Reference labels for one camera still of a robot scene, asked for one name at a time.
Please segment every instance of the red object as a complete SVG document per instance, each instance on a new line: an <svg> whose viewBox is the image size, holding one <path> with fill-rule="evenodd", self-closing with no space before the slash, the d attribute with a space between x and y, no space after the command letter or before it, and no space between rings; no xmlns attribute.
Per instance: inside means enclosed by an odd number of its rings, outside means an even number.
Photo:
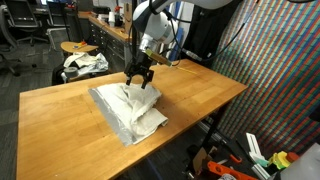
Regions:
<svg viewBox="0 0 320 180"><path fill-rule="evenodd" d="M287 153L286 159L287 159L290 163L293 163L293 161L299 159L299 156L298 156L296 153L294 153L294 152L289 152L289 153Z"/></svg>
<svg viewBox="0 0 320 180"><path fill-rule="evenodd" d="M257 180L254 177L251 177L251 176L243 174L239 171L230 169L230 168L223 166L221 164L217 164L213 161L209 161L207 166L208 166L210 172L213 172L219 176L222 176L223 174L230 174L233 177L235 177L237 180Z"/></svg>

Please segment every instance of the floor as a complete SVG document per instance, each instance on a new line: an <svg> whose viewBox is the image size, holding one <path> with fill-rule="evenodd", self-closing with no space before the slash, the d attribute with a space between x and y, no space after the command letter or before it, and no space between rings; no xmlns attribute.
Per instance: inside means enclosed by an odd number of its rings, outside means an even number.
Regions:
<svg viewBox="0 0 320 180"><path fill-rule="evenodd" d="M21 44L16 53L25 63L36 63L37 68L17 66L20 77L13 76L0 63L0 180L14 180L16 172L19 93L51 85L51 72L63 60L61 52L50 51L49 44L36 43L34 47ZM204 132L198 126L191 128L167 144L118 179L186 179L183 174L189 157L186 148L200 144Z"/></svg>

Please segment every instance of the desk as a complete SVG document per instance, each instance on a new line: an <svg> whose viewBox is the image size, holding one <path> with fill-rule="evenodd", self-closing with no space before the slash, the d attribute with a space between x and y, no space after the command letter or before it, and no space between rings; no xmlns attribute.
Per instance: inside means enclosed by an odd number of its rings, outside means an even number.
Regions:
<svg viewBox="0 0 320 180"><path fill-rule="evenodd" d="M179 67L186 70L152 66L151 84L162 92L155 108L169 122L128 147L88 93L89 88L125 82L124 73L21 93L17 179L114 179L246 89L189 60Z"/></svg>

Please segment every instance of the orange tool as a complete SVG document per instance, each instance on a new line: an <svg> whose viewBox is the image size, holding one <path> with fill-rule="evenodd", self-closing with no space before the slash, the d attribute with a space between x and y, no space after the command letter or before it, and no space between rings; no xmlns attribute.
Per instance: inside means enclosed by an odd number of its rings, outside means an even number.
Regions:
<svg viewBox="0 0 320 180"><path fill-rule="evenodd" d="M213 161L209 161L207 166L208 166L210 172L217 174L219 176L222 176L223 174L230 174L233 177L235 177L237 180L257 180L254 177L251 177L251 176L243 174L239 171L230 169L230 168L223 166L221 164L217 164Z"/></svg>

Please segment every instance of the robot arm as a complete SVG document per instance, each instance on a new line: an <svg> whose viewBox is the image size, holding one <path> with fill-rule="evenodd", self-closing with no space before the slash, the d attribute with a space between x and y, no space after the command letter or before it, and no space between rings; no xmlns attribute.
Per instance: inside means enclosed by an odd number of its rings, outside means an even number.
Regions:
<svg viewBox="0 0 320 180"><path fill-rule="evenodd" d="M152 81L153 71L150 70L152 60L146 55L146 49L154 51L159 42L169 44L174 39L174 31L177 31L178 25L175 21L172 23L162 11L167 5L177 0L154 0L149 7L149 0L141 3L134 11L133 25L139 31L144 33L137 58L128 63L124 73L127 75L127 85L130 85L131 79L135 75L141 75L144 78L142 88L148 82ZM206 9L217 9L232 0L183 0Z"/></svg>

